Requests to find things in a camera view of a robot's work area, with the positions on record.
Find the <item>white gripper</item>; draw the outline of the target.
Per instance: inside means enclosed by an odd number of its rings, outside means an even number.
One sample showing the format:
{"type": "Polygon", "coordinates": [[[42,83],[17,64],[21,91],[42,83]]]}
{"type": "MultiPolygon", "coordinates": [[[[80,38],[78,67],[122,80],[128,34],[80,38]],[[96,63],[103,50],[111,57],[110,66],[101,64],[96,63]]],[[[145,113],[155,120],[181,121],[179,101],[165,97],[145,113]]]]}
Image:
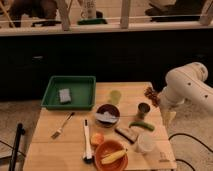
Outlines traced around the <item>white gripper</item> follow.
{"type": "Polygon", "coordinates": [[[160,94],[160,109],[163,118],[163,124],[167,128],[176,116],[176,112],[172,111],[177,106],[176,103],[170,101],[164,94],[160,94]]]}

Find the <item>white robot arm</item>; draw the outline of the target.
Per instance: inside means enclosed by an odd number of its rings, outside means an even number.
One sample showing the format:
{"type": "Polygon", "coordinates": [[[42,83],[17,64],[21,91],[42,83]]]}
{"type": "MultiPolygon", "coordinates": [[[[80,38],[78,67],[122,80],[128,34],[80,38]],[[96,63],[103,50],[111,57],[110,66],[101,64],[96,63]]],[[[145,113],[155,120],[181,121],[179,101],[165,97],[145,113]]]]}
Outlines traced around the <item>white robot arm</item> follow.
{"type": "Polygon", "coordinates": [[[208,77],[206,66],[192,62],[171,69],[165,76],[166,86],[159,94],[163,124],[168,127],[174,119],[174,107],[186,99],[213,114],[213,87],[205,84],[208,77]]]}

